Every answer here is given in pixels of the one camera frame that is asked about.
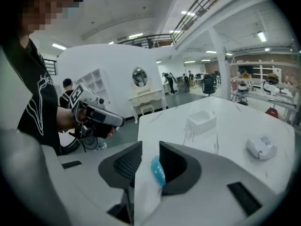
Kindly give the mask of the red vacuum cleaner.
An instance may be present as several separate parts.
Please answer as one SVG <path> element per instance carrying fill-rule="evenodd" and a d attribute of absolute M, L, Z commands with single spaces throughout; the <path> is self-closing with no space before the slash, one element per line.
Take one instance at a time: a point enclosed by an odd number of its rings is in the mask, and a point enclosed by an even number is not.
<path fill-rule="evenodd" d="M 265 113 L 274 118 L 277 118 L 277 119 L 279 118 L 278 111 L 275 108 L 270 107 Z"/>

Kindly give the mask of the white marble square table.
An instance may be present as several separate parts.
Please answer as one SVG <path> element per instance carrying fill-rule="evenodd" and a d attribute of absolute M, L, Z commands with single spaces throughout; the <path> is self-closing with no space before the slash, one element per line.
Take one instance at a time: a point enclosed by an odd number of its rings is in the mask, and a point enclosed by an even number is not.
<path fill-rule="evenodd" d="M 204 134 L 193 133 L 188 117 L 205 111 L 216 117 L 216 125 Z M 247 150 L 250 138 L 266 136 L 277 147 L 267 161 L 255 159 Z M 206 97 L 139 120 L 138 140 L 143 143 L 142 162 L 135 179 L 135 224 L 143 224 L 160 203 L 158 186 L 150 164 L 166 141 L 224 156 L 266 184 L 273 192 L 283 192 L 295 159 L 295 132 L 291 125 L 248 106 L 229 100 Z"/>

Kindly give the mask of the black office chair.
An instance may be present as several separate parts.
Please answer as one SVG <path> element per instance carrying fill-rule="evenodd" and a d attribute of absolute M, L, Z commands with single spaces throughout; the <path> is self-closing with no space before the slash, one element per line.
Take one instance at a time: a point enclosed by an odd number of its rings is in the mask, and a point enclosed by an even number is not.
<path fill-rule="evenodd" d="M 204 75 L 202 83 L 203 83 L 202 91 L 204 94 L 207 94 L 208 96 L 210 96 L 211 94 L 215 93 L 217 87 L 214 85 L 213 76 L 211 76 L 209 74 Z"/>

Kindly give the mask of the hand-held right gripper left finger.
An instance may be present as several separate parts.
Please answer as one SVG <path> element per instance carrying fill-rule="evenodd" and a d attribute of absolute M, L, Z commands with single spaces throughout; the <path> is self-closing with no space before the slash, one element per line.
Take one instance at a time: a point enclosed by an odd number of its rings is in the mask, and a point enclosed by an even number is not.
<path fill-rule="evenodd" d="M 42 146 L 54 188 L 72 226 L 132 226 L 130 194 L 142 161 L 142 143 L 57 156 Z"/>

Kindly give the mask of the person's left forearm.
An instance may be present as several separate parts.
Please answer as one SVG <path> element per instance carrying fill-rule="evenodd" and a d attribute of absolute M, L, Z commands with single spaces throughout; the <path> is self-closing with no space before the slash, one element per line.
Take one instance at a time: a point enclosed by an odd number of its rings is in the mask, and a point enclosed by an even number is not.
<path fill-rule="evenodd" d="M 62 108 L 60 106 L 57 108 L 56 123 L 58 132 L 61 133 L 74 129 L 77 125 L 72 117 L 71 109 Z"/>

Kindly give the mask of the cream dressing table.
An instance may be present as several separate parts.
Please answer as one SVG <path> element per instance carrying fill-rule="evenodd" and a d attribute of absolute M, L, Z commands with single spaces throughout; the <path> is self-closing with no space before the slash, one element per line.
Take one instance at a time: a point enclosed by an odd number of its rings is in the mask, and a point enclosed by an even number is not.
<path fill-rule="evenodd" d="M 147 75 L 146 71 L 141 67 L 135 67 L 132 73 L 132 95 L 128 99 L 135 124 L 138 123 L 140 107 L 146 104 L 152 104 L 154 101 L 161 103 L 162 110 L 167 109 L 167 101 L 162 82 L 157 85 L 153 83 L 152 78 Z"/>

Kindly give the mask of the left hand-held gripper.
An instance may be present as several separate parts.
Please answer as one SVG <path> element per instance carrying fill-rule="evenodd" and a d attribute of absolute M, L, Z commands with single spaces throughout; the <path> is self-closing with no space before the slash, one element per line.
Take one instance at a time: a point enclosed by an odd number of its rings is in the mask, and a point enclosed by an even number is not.
<path fill-rule="evenodd" d="M 115 127 L 122 127 L 125 123 L 125 118 L 105 110 L 103 99 L 83 83 L 80 83 L 71 94 L 70 104 L 74 120 L 76 109 L 87 109 L 87 121 L 83 124 L 77 123 L 74 131 L 70 133 L 83 147 L 84 152 L 105 149 L 107 145 L 100 143 L 99 139 L 111 137 L 115 132 Z"/>

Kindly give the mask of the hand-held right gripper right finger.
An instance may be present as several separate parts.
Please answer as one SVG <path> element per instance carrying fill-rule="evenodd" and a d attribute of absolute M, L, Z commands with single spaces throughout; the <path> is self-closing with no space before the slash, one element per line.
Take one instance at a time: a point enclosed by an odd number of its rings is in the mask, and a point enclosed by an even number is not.
<path fill-rule="evenodd" d="M 285 190 L 272 169 L 249 169 L 211 149 L 160 141 L 166 176 L 159 204 L 159 226 L 235 226 Z"/>

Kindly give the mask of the person's left hand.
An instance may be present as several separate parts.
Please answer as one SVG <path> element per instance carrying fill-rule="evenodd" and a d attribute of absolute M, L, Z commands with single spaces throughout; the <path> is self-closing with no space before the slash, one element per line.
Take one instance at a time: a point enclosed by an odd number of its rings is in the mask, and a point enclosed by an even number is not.
<path fill-rule="evenodd" d="M 87 121 L 87 117 L 86 117 L 86 108 L 78 108 L 76 109 L 74 116 L 75 116 L 75 121 L 78 124 L 83 124 Z"/>

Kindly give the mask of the white shelf unit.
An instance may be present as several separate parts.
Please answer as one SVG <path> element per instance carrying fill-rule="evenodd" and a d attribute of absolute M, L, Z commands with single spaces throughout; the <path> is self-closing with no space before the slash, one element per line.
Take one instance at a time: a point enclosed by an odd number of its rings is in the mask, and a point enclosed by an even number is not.
<path fill-rule="evenodd" d="M 243 62 L 231 63 L 237 74 L 230 75 L 231 96 L 236 101 L 247 103 L 249 99 L 256 99 L 268 103 L 272 108 L 282 107 L 285 110 L 283 116 L 285 122 L 293 123 L 301 106 L 301 87 L 291 84 L 290 78 L 282 76 L 283 71 L 301 72 L 299 65 L 274 62 Z M 271 83 L 266 80 L 269 73 L 274 73 L 279 77 L 279 83 Z M 238 84 L 246 83 L 249 87 L 247 94 L 237 93 Z"/>

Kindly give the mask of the blue packet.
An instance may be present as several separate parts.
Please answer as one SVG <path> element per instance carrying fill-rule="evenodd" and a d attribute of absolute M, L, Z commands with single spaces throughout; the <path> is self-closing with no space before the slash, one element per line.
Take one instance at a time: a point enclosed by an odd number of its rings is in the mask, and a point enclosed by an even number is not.
<path fill-rule="evenodd" d="M 166 176 L 164 169 L 159 161 L 159 157 L 155 156 L 150 162 L 150 169 L 153 177 L 158 185 L 158 193 L 162 195 L 163 187 L 166 185 Z"/>

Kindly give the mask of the person's black printed t-shirt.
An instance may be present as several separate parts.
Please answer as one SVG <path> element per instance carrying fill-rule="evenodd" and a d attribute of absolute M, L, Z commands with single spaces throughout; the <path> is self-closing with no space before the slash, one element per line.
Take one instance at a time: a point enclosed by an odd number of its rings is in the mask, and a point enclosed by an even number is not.
<path fill-rule="evenodd" d="M 21 110 L 17 129 L 61 155 L 56 120 L 58 97 L 42 56 L 31 40 L 27 48 L 23 48 L 17 37 L 5 41 L 3 50 L 25 88 L 32 93 L 26 107 Z"/>

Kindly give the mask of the cream stool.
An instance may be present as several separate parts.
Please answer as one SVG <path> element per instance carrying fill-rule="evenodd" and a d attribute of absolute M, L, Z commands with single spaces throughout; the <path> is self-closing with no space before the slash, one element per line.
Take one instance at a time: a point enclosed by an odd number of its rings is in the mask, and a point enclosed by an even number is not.
<path fill-rule="evenodd" d="M 155 109 L 152 104 L 146 104 L 140 107 L 141 114 L 145 115 L 147 112 L 154 113 Z"/>

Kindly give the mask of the white cubby shelf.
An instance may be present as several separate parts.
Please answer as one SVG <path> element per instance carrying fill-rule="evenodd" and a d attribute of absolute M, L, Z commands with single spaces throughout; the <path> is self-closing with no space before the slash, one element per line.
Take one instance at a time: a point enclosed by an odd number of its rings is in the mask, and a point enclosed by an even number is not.
<path fill-rule="evenodd" d="M 83 83 L 93 92 L 95 92 L 100 98 L 102 98 L 106 103 L 109 102 L 109 96 L 106 91 L 104 80 L 102 79 L 102 72 L 100 69 L 96 69 L 88 74 L 80 77 L 76 80 L 76 84 Z"/>

